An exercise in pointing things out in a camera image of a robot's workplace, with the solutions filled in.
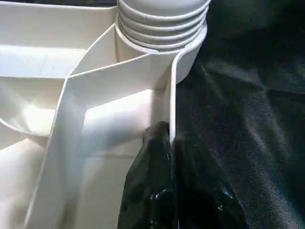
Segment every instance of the plastic tray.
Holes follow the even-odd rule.
[[[175,137],[176,83],[206,28],[157,52],[124,37],[116,7],[0,2],[0,15],[0,228],[116,227],[144,130],[166,120]]]

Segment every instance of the white plastic surface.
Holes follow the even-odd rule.
[[[175,138],[176,81],[206,30],[158,52],[122,34],[116,8],[0,2],[0,14],[0,228],[115,228],[143,132],[165,120]]]

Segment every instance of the black fabric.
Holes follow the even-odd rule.
[[[230,182],[205,145],[184,136],[174,154],[180,229],[247,229]]]
[[[231,2],[212,4],[209,35],[178,85],[178,138],[215,158],[249,228],[305,228],[304,4],[279,1],[272,19],[267,8],[245,20],[242,1]],[[221,33],[226,23],[233,31]]]

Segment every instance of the dark cloth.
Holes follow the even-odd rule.
[[[250,1],[261,9],[245,16],[248,1],[214,2],[177,88],[178,138],[215,158],[251,229],[305,228],[304,4]]]

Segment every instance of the compartment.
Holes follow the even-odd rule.
[[[47,137],[63,82],[0,77],[0,123],[21,133]]]
[[[28,229],[116,227],[144,130],[174,115],[174,56],[147,54],[66,80]]]
[[[0,75],[69,75],[115,14],[116,7],[0,2]]]
[[[22,228],[45,145],[0,124],[0,228]]]

